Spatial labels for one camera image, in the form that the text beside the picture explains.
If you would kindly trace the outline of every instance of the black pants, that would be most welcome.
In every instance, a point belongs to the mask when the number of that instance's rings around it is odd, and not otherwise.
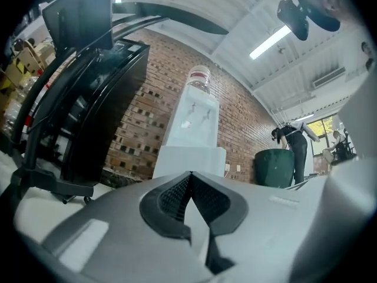
[[[295,184],[304,181],[304,169],[307,153],[307,141],[304,137],[302,140],[292,146],[293,155],[295,156]]]

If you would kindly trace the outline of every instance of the ceiling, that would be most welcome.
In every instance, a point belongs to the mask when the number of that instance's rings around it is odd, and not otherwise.
[[[336,113],[367,75],[367,57],[361,51],[367,35],[354,25],[342,24],[338,32],[327,32],[309,20],[307,41],[290,33],[252,60],[249,54],[283,26],[276,15],[280,0],[122,1],[173,6],[229,30],[225,36],[213,35],[175,21],[149,27],[209,57],[243,84],[277,122]],[[314,88],[314,81],[331,73],[328,83]]]

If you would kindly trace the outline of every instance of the green trash bin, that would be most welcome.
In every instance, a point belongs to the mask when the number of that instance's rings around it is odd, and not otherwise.
[[[292,183],[295,161],[293,152],[269,149],[258,152],[254,159],[257,184],[284,189]]]

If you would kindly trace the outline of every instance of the ceiling light fixture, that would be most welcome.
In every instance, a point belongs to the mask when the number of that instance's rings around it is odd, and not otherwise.
[[[304,116],[304,117],[302,117],[301,119],[298,119],[298,120],[295,120],[295,121],[306,120],[306,119],[308,119],[309,117],[312,117],[312,116],[314,116],[314,113],[313,113],[313,114],[310,114],[310,115],[308,115],[308,116]]]
[[[268,50],[272,45],[279,42],[282,38],[284,38],[287,34],[289,34],[291,30],[288,28],[287,25],[284,25],[281,29],[275,32],[271,37],[269,37],[265,42],[260,44],[251,54],[251,58],[255,60],[259,57],[262,53]]]

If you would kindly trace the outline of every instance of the cardboard box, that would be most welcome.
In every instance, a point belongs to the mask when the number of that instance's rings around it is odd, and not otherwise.
[[[38,70],[41,70],[41,66],[38,61],[32,56],[29,48],[24,48],[16,57],[26,67],[32,76],[38,75]]]
[[[14,60],[5,70],[5,75],[8,77],[10,82],[13,83],[14,86],[17,86],[18,83],[24,79],[24,72],[21,71],[24,69],[24,66],[21,64],[16,64],[16,60]]]
[[[3,81],[7,80],[5,74],[2,72],[0,72],[0,81],[1,79]],[[16,87],[12,83],[10,83],[8,87],[0,90],[0,121],[2,121],[2,118],[4,116],[4,111],[8,107],[8,104],[11,100],[12,95],[15,93],[15,89]]]
[[[55,49],[50,43],[40,43],[34,48],[34,51],[39,57],[43,69],[46,69],[46,67],[55,59]]]

